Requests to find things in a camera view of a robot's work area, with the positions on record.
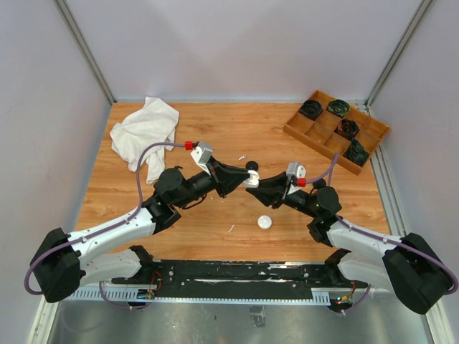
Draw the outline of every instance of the red connector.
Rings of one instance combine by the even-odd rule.
[[[192,151],[194,149],[193,141],[186,141],[185,142],[185,149],[187,151]]]
[[[296,180],[296,186],[300,186],[301,188],[306,186],[306,178],[298,178]]]

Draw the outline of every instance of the white towel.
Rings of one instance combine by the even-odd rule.
[[[112,149],[129,163],[129,171],[135,172],[143,150],[155,142],[174,142],[179,111],[159,98],[146,97],[145,105],[131,113],[122,123],[116,123],[110,131]],[[148,164],[146,182],[153,183],[165,169],[164,146],[150,149],[142,163]]]

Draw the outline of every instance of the wooden table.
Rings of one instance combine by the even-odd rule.
[[[110,130],[117,122],[141,108],[140,103],[115,104],[100,145],[77,229],[86,229],[120,216],[138,203],[135,174],[111,150]],[[213,147],[214,157],[223,163],[243,167],[254,160],[261,178],[285,171],[291,161],[300,161],[312,178],[325,171],[330,160],[282,132],[283,124],[299,104],[172,103],[180,112],[176,142],[203,140]],[[246,155],[247,160],[239,161]],[[189,151],[175,148],[166,152],[167,167],[183,166],[186,178],[200,172]],[[153,186],[146,184],[146,166],[141,170],[143,195]],[[359,176],[336,166],[333,183],[343,210],[340,214],[358,225],[389,233],[371,166]],[[143,245],[159,259],[234,259],[312,262],[323,261],[335,249],[316,243],[306,225],[311,218],[281,206],[272,210],[239,187],[226,199],[213,191],[200,206],[180,210],[182,218],[171,228],[133,244]],[[257,219],[267,214],[273,226],[260,229]]]

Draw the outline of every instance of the wooden tray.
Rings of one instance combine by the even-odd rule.
[[[343,156],[347,148],[351,145],[351,141],[334,132],[341,122],[341,118],[326,110],[328,103],[335,100],[335,98],[317,90],[309,99],[316,100],[322,105],[322,113],[316,120],[310,120],[297,111],[284,125],[284,133],[308,145],[329,159],[333,158],[335,152],[339,152],[338,164],[346,170],[359,175],[378,145],[382,142],[382,139],[389,132],[390,127],[351,106],[350,111],[344,116],[344,119],[353,120],[357,123],[359,133],[355,139],[369,153],[368,159],[361,167]]]

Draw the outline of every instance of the metal floor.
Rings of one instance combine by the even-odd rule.
[[[433,343],[425,317],[386,292],[368,296],[346,317],[324,306],[267,305],[264,327],[256,327],[259,318],[251,316],[250,307],[153,303],[129,311],[100,301],[66,301],[57,311],[48,344]]]

